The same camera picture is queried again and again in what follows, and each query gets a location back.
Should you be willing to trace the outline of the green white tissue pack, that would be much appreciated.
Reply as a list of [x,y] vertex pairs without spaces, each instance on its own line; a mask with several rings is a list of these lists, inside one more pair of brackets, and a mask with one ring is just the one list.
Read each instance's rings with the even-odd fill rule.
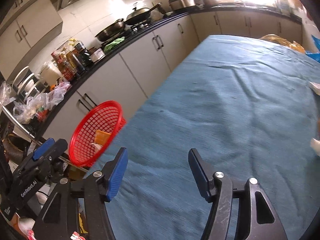
[[310,147],[316,152],[318,156],[320,156],[320,141],[312,138],[310,141]]

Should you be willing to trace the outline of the white carton box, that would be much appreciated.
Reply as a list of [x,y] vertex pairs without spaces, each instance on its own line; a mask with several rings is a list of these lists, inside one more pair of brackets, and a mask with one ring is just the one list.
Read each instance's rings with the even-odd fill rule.
[[320,84],[319,83],[314,83],[314,82],[309,82],[309,87],[312,89],[312,91],[320,95]]

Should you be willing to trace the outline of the white tissue wad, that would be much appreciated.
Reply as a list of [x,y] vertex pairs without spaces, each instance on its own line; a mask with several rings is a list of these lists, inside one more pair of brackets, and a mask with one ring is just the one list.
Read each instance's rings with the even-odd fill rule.
[[95,153],[98,153],[103,148],[102,145],[97,144],[97,143],[91,143],[91,146],[94,148]]

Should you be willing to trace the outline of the kitchen base cabinets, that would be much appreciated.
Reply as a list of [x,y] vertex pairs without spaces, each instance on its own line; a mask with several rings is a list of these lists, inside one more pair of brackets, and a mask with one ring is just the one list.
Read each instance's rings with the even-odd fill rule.
[[75,81],[36,137],[69,140],[85,114],[107,100],[120,103],[125,118],[131,118],[204,39],[217,34],[252,38],[276,34],[289,41],[303,40],[302,20],[296,15],[215,7],[172,16],[121,42]]

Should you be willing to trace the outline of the red plastic mesh basket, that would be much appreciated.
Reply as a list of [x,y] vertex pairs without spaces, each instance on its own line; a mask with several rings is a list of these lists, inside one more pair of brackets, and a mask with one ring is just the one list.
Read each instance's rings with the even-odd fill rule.
[[92,166],[125,124],[122,107],[116,101],[105,101],[94,107],[72,135],[71,163],[77,167]]

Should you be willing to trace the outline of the white plastic bags on counter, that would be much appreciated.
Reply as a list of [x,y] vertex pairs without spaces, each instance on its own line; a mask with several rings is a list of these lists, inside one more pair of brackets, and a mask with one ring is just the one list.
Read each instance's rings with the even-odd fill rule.
[[13,117],[21,124],[28,124],[35,116],[45,111],[51,111],[61,103],[71,86],[69,82],[63,81],[51,92],[29,96],[26,103],[15,102],[12,113]]

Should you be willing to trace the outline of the blue table cloth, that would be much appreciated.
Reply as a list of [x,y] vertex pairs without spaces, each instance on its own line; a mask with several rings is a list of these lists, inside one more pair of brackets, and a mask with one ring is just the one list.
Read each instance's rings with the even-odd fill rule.
[[230,177],[257,178],[299,239],[319,209],[319,63],[290,48],[238,36],[206,38],[121,129],[93,165],[121,147],[129,163],[106,208],[117,239],[199,239],[210,205],[188,165],[198,150]]

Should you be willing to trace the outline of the white electric kettle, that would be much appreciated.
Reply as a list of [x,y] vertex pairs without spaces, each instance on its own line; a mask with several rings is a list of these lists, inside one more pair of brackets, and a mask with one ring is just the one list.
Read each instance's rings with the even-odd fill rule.
[[57,80],[62,77],[61,72],[53,61],[44,63],[40,75],[50,86],[55,85]]

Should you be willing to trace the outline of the small white box on counter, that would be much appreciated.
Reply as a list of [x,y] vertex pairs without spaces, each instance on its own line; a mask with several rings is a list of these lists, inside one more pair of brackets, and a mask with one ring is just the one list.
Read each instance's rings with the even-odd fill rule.
[[99,48],[92,53],[92,55],[90,56],[90,59],[93,62],[97,62],[97,61],[101,60],[103,57],[105,57],[105,53],[101,48]]

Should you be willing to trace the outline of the sauce bottles group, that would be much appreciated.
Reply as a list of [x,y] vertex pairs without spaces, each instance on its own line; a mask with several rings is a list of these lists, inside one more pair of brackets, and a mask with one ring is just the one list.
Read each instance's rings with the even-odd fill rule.
[[74,38],[69,39],[51,53],[63,77],[73,82],[93,66],[90,53],[85,45]]

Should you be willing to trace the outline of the green cloth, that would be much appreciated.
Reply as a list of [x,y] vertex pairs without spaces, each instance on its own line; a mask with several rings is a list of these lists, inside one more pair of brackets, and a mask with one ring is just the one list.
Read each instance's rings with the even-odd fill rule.
[[120,37],[115,39],[114,41],[106,44],[103,48],[104,53],[107,53],[108,51],[111,51],[112,49],[114,49],[117,45],[121,44],[122,42],[125,41],[125,37]]

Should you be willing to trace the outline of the dark frying pan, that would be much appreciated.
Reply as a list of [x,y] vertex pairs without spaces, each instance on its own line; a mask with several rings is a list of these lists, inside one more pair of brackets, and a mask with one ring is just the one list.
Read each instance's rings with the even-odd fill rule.
[[122,33],[125,29],[125,21],[123,18],[116,20],[114,23],[104,28],[102,31],[95,35],[100,42],[105,42],[115,35]]

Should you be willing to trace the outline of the yellow plastic bag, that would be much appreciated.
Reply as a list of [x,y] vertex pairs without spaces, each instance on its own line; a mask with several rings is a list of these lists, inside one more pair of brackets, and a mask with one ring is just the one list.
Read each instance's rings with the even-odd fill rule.
[[298,51],[303,54],[305,54],[305,52],[306,52],[304,47],[301,46],[298,42],[296,42],[296,41],[290,42],[289,40],[282,38],[282,37],[275,35],[275,34],[265,35],[265,36],[261,37],[260,40],[273,42],[273,43],[288,47],[290,49],[293,49],[293,50]]

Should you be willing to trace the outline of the silver rice cooker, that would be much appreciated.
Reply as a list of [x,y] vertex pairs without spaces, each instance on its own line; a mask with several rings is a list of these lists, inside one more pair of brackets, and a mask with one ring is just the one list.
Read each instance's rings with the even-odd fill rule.
[[169,0],[169,5],[173,11],[181,10],[184,8],[194,7],[194,0]]

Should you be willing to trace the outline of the upper wall cabinets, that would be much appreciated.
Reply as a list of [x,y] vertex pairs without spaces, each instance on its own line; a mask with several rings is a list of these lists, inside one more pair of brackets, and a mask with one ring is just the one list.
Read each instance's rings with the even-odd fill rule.
[[134,9],[169,0],[14,0],[1,24],[1,75],[11,81],[29,67],[38,73],[51,53],[71,38],[86,48],[100,45],[97,34]]

